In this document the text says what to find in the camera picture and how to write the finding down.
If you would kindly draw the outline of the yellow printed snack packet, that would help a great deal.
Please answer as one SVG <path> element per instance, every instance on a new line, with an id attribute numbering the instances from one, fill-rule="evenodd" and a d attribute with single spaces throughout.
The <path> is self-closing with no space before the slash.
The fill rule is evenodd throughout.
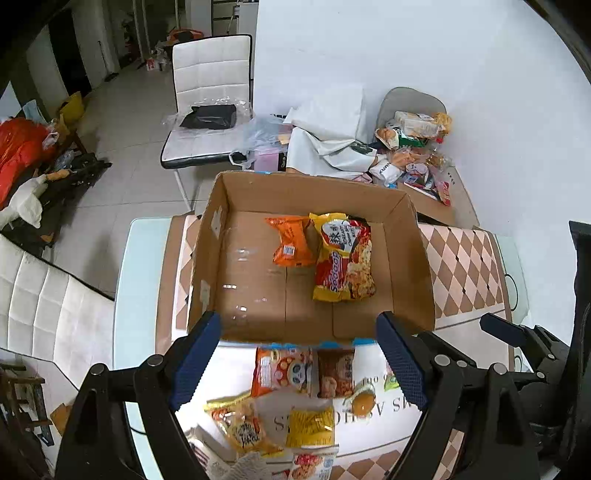
<path id="1" fill-rule="evenodd" d="M 335 445 L 335 411 L 294 409 L 288 417 L 286 446 L 290 449 Z"/>

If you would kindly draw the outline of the brown red snack packet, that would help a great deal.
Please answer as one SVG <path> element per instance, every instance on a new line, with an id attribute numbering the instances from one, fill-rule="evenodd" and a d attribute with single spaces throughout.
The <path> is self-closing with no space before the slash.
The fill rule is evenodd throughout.
<path id="1" fill-rule="evenodd" d="M 318 397 L 345 398 L 353 393 L 353 349 L 318 350 Z"/>

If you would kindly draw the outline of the red clothing pile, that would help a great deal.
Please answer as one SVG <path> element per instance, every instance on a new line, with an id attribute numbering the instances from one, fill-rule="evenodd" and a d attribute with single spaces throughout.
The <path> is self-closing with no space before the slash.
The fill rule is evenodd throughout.
<path id="1" fill-rule="evenodd" d="M 1 132 L 1 208 L 9 202 L 9 194 L 19 177 L 29 167 L 52 162 L 56 158 L 55 144 L 44 141 L 51 131 L 44 125 L 23 117 L 4 121 Z"/>

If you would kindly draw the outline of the yellow cracker snack packet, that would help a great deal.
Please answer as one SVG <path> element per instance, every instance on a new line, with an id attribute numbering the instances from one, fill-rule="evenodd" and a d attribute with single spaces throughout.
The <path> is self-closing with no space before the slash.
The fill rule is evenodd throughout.
<path id="1" fill-rule="evenodd" d="M 267 435 L 249 391 L 208 401 L 207 413 L 238 457 L 257 452 L 263 457 L 283 454 L 283 448 Z"/>

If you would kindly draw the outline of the yellow red noodle packet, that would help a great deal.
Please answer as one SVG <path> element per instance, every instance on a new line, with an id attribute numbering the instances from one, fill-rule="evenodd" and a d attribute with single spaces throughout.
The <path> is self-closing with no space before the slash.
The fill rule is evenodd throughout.
<path id="1" fill-rule="evenodd" d="M 361 217 L 345 213 L 310 214 L 321 237 L 315 266 L 312 299 L 338 303 L 372 297 L 376 283 L 372 275 L 372 230 Z"/>

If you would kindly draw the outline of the cookie packet white blue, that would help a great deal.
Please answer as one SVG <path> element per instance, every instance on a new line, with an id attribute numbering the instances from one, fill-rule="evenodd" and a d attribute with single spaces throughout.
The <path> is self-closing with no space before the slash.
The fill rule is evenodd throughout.
<path id="1" fill-rule="evenodd" d="M 339 445 L 294 450 L 290 480 L 328 480 L 331 477 Z"/>

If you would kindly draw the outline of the open cardboard box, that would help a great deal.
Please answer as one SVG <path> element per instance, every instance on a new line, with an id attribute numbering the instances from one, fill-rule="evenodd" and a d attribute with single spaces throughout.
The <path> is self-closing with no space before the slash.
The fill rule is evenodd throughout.
<path id="1" fill-rule="evenodd" d="M 292 173 L 217 175 L 194 250 L 188 324 L 224 340 L 346 345 L 383 312 L 412 334 L 436 313 L 427 254 L 404 192 Z"/>

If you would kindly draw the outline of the round pastry in wrapper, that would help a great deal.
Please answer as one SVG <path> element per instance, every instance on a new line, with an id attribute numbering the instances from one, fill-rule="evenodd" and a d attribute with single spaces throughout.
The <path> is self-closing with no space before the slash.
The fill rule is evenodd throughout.
<path id="1" fill-rule="evenodd" d="M 376 393 L 372 384 L 363 384 L 356 386 L 355 391 L 349 397 L 346 397 L 342 403 L 346 413 L 354 417 L 368 417 L 376 405 Z"/>

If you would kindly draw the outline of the white chair near left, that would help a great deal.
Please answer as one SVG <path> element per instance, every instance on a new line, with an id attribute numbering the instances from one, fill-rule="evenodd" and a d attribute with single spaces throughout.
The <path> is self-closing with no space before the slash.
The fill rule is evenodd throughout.
<path id="1" fill-rule="evenodd" d="M 55 364 L 76 386 L 113 367 L 114 301 L 1 239 L 1 347 Z"/>

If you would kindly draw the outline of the white chair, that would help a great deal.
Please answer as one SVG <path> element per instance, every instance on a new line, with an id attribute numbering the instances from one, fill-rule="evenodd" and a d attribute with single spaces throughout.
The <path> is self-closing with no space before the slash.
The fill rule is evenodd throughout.
<path id="1" fill-rule="evenodd" d="M 242 159 L 245 127 L 252 118 L 252 36 L 208 37 L 172 47 L 176 113 L 160 154 L 168 170 Z M 189 128 L 185 117 L 201 107 L 231 106 L 235 123 L 225 129 Z"/>
<path id="2" fill-rule="evenodd" d="M 1 239 L 1 347 L 55 364 L 76 386 L 113 367 L 114 301 Z"/>

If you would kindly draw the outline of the grey chair with snacks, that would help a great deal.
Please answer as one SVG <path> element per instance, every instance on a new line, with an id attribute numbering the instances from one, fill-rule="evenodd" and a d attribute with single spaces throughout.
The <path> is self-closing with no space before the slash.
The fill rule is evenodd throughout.
<path id="1" fill-rule="evenodd" d="M 404 136 L 435 139 L 448 130 L 436 119 L 439 113 L 446 114 L 447 109 L 437 97 L 410 87 L 396 87 L 384 97 L 375 135 L 391 123 L 390 129 L 399 128 Z"/>

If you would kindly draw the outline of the panda orange snack packet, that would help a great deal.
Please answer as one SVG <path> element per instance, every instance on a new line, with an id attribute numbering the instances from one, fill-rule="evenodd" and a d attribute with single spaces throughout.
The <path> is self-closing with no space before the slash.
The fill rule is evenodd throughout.
<path id="1" fill-rule="evenodd" d="M 274 391 L 311 396 L 311 349 L 256 349 L 250 395 L 260 397 Z"/>

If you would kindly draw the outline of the white chair far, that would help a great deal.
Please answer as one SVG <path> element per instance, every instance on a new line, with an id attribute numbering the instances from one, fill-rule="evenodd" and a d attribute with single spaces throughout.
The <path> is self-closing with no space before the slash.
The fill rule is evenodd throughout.
<path id="1" fill-rule="evenodd" d="M 176 113 L 160 154 L 168 170 L 242 159 L 245 127 L 252 118 L 252 36 L 208 37 L 172 47 Z M 189 128 L 185 117 L 201 107 L 231 106 L 235 123 L 225 129 Z"/>

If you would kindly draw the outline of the checkered table mat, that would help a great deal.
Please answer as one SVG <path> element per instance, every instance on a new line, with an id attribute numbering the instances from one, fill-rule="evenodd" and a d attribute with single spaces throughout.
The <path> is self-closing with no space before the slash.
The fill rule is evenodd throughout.
<path id="1" fill-rule="evenodd" d="M 494 363 L 508 368 L 516 365 L 512 347 L 485 333 L 479 320 L 493 313 L 505 320 L 523 320 L 528 307 L 521 262 L 509 237 L 474 230 L 423 224 L 420 227 L 428 260 L 436 275 L 433 280 L 436 306 L 436 334 L 486 369 Z M 366 386 L 375 394 L 372 410 L 356 417 L 349 396 L 322 399 L 322 387 L 335 390 L 332 381 L 320 378 L 322 358 L 349 375 L 356 387 Z M 276 391 L 252 403 L 270 440 L 287 439 L 290 412 L 332 409 L 335 416 L 334 479 L 382 479 L 398 462 L 410 439 L 420 411 L 404 396 L 387 365 L 380 346 L 366 343 L 329 348 L 315 353 L 311 395 Z M 209 361 L 192 400 L 180 407 L 177 420 L 189 439 L 197 444 L 198 456 L 215 478 L 235 463 L 238 454 L 211 417 L 211 408 L 224 399 L 245 394 L 256 366 L 252 346 L 221 343 Z"/>

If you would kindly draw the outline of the chocolate biscuit white box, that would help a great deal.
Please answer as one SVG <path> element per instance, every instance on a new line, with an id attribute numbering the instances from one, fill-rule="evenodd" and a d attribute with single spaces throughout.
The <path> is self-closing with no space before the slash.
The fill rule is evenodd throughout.
<path id="1" fill-rule="evenodd" d="M 209 479 L 242 479 L 242 474 L 219 457 L 211 447 L 207 446 L 197 428 L 191 428 L 185 433 L 191 451 L 198 463 L 204 468 Z"/>

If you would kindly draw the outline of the black bag on chair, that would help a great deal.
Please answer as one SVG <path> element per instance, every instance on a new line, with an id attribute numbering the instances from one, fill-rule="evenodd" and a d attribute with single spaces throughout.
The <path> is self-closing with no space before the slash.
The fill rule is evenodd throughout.
<path id="1" fill-rule="evenodd" d="M 226 130 L 235 127 L 237 114 L 233 104 L 192 106 L 180 126 L 187 129 Z"/>

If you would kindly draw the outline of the pile of snacks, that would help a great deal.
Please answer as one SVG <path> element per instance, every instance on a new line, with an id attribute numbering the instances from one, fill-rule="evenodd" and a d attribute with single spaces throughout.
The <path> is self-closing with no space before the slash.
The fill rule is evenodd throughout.
<path id="1" fill-rule="evenodd" d="M 377 155 L 370 177 L 387 188 L 406 185 L 450 206 L 450 186 L 443 171 L 452 161 L 439 152 L 439 146 L 452 126 L 453 119 L 445 112 L 394 112 L 394 117 L 375 131 Z"/>

